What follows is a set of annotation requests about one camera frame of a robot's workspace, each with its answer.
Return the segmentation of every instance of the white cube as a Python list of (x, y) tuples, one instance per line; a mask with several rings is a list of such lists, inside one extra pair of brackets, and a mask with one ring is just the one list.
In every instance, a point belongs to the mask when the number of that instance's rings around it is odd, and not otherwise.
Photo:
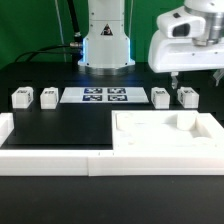
[(169, 109), (170, 95), (164, 88), (152, 88), (151, 101), (156, 109)]
[(198, 108), (199, 94), (196, 93), (191, 87), (181, 87), (178, 89), (177, 98), (184, 108)]
[(58, 104), (58, 88), (45, 88), (40, 96), (41, 109), (55, 109)]
[(12, 107), (26, 109), (33, 101), (33, 88), (20, 87), (12, 94)]

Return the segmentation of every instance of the cable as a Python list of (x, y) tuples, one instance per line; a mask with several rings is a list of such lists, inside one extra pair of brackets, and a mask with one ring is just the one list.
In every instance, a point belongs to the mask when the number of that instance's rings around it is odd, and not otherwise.
[(74, 31), (74, 39), (77, 42), (82, 42), (82, 35), (80, 33), (79, 23), (78, 23), (78, 19), (77, 19), (77, 15), (76, 15), (73, 0), (67, 0), (67, 3), (68, 3), (68, 7), (69, 7), (70, 17), (71, 17), (71, 20), (72, 20), (72, 27), (73, 27), (73, 31)]
[[(62, 23), (61, 23), (61, 15), (60, 15), (59, 7), (58, 7), (58, 0), (55, 0), (55, 8), (56, 8), (56, 13), (57, 13), (57, 18), (58, 18), (61, 43), (64, 45), (65, 42), (64, 42), (64, 35), (63, 35), (63, 29), (62, 29)], [(67, 61), (66, 54), (64, 54), (64, 60), (65, 60), (65, 62)]]
[(134, 0), (131, 0), (131, 11), (130, 11), (130, 21), (129, 21), (129, 38), (130, 38), (130, 39), (131, 39), (131, 28), (132, 28), (133, 6), (134, 6)]
[(23, 56), (26, 56), (26, 55), (29, 55), (29, 54), (35, 54), (38, 55), (38, 54), (70, 54), (70, 55), (74, 55), (74, 56), (80, 56), (80, 52), (50, 52), (50, 51), (29, 51), (29, 52), (25, 52), (21, 55), (19, 55), (14, 62), (18, 62), (18, 60), (20, 58), (22, 58)]
[[(67, 45), (67, 44), (64, 44), (64, 45), (53, 45), (53, 46), (49, 46), (49, 47), (44, 47), (44, 48), (41, 48), (39, 49), (38, 51), (48, 51), (48, 50), (54, 50), (54, 49), (58, 49), (58, 48), (67, 48), (67, 47), (70, 47), (70, 45)], [(26, 59), (26, 62), (29, 62), (31, 61), (38, 53), (33, 53), (31, 54), (27, 59)]]

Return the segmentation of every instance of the white platform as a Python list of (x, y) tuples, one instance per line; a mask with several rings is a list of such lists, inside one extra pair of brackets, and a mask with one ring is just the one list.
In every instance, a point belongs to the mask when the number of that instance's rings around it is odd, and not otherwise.
[(0, 150), (0, 175), (224, 175), (224, 130), (210, 114), (113, 111), (112, 126), (113, 150)]
[(142, 87), (68, 87), (60, 103), (148, 103)]
[(0, 114), (0, 147), (14, 129), (13, 115), (11, 113)]

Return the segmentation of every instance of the metal part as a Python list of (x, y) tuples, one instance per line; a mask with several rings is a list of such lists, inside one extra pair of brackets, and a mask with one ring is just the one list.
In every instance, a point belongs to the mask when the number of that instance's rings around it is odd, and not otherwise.
[(127, 74), (129, 72), (132, 72), (135, 70), (135, 66), (126, 66), (126, 67), (122, 67), (122, 68), (92, 68), (92, 67), (88, 67), (88, 66), (79, 66), (79, 71), (80, 72), (85, 72), (88, 74), (92, 74), (92, 75), (99, 75), (99, 76), (103, 76), (103, 75), (109, 75), (109, 76), (113, 76), (113, 75), (124, 75)]
[(224, 31), (224, 13), (208, 13), (190, 9), (185, 6), (185, 11), (194, 16), (202, 17), (206, 21), (204, 34), (193, 38), (193, 43), (199, 46), (210, 46), (220, 42)]
[(171, 72), (171, 78), (172, 78), (172, 88), (177, 89), (178, 86), (178, 80), (177, 76), (179, 75), (179, 72)]
[(224, 69), (217, 70), (213, 77), (216, 80), (216, 86), (219, 85), (219, 81), (224, 77)]
[(82, 42), (71, 42), (70, 47), (71, 48), (76, 48), (76, 49), (82, 49), (83, 48), (83, 43)]

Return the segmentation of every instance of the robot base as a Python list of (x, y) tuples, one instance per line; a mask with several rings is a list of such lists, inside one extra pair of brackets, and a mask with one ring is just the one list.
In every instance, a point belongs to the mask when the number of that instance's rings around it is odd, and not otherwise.
[(149, 65), (156, 73), (224, 68), (224, 38), (219, 44), (195, 46), (192, 39), (168, 39), (157, 31), (149, 51)]
[(82, 65), (79, 61), (79, 71), (92, 75), (124, 75), (135, 70), (135, 62), (131, 61), (129, 65), (120, 68), (94, 68)]

